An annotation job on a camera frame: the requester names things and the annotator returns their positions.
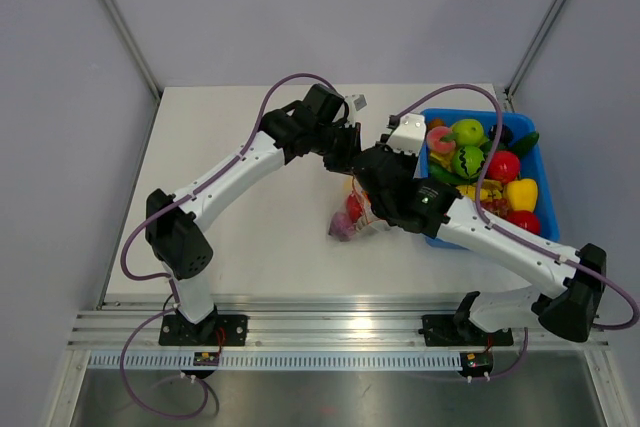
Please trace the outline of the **clear zip top bag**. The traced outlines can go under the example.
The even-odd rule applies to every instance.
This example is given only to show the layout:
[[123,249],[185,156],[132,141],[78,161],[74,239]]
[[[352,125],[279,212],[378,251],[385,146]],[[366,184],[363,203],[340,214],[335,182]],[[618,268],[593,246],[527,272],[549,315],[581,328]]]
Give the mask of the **clear zip top bag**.
[[373,213],[367,192],[350,176],[343,184],[343,197],[330,216],[328,236],[339,242],[350,242],[390,230],[389,224]]

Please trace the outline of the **purple toy onion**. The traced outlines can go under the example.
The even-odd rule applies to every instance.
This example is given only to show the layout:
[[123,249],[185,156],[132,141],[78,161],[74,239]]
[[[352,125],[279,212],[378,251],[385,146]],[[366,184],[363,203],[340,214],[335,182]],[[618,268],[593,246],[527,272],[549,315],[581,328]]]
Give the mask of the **purple toy onion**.
[[340,242],[350,241],[356,234],[354,222],[345,212],[335,212],[331,217],[328,234]]

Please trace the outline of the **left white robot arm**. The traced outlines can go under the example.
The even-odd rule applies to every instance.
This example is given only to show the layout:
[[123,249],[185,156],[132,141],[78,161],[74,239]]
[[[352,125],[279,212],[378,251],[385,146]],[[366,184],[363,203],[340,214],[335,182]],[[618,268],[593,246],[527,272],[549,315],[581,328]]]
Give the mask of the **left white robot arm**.
[[163,346],[241,346],[242,315],[220,315],[204,279],[214,257],[206,231],[219,215],[262,178],[297,157],[315,153],[329,162],[347,159],[360,146],[356,113],[363,95],[342,97],[321,84],[301,100],[265,113],[250,140],[189,187],[146,200],[145,240],[169,276],[174,306],[162,320]]

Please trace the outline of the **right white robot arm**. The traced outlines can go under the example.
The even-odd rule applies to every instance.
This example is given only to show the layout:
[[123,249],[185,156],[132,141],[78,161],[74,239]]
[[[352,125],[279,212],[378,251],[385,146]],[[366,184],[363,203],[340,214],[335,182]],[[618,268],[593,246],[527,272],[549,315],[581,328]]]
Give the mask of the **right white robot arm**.
[[588,340],[604,290],[605,252],[549,242],[492,214],[431,177],[417,178],[416,158],[377,145],[357,154],[351,172],[373,213],[392,227],[459,245],[528,282],[497,294],[470,292],[454,316],[456,336],[476,343],[502,329],[544,327],[568,341]]

